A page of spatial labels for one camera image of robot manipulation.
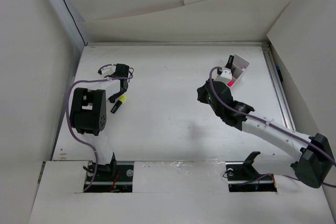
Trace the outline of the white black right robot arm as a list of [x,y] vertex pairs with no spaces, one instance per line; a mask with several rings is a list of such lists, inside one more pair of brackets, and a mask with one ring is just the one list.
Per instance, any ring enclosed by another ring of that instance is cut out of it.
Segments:
[[196,92],[197,100],[209,105],[227,126],[254,135],[286,153],[283,158],[267,159],[261,151],[251,152],[239,165],[242,186],[271,174],[295,178],[312,188],[324,184],[335,166],[331,146],[324,135],[307,135],[277,124],[258,114],[252,106],[234,100],[230,88],[222,82],[208,79]]

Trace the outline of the yellow highlighter marker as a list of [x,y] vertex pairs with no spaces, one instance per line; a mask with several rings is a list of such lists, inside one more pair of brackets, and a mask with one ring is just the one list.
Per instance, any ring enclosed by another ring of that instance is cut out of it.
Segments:
[[112,114],[115,114],[120,106],[126,101],[126,96],[122,95],[121,97],[118,98],[118,100],[115,102],[114,106],[112,107],[112,109],[110,110],[110,112]]

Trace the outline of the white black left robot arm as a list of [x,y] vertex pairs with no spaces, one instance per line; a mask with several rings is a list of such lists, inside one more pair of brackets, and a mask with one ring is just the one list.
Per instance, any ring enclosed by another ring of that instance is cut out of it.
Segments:
[[126,64],[107,64],[98,69],[100,79],[76,81],[67,94],[66,120],[70,134],[90,147],[95,156],[86,171],[105,180],[117,175],[117,161],[103,133],[107,113],[114,113],[122,104],[133,73],[134,69]]

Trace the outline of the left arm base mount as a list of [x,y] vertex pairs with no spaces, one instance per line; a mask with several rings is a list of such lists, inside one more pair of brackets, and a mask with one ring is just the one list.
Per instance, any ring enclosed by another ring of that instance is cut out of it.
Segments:
[[109,164],[98,165],[93,178],[95,163],[84,166],[86,178],[84,193],[131,193],[133,187],[134,162],[117,161],[114,157]]

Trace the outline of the orange highlighter marker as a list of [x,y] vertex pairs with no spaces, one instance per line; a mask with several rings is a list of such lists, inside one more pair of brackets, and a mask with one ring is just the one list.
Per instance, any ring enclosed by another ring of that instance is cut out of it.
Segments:
[[230,55],[226,64],[226,68],[231,69],[234,61],[234,56]]

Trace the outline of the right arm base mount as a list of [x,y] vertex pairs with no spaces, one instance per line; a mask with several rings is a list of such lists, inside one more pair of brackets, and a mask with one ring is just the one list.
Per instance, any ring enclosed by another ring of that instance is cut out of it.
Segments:
[[277,192],[273,174],[260,174],[253,167],[261,152],[252,152],[244,161],[226,162],[222,177],[227,179],[230,193]]

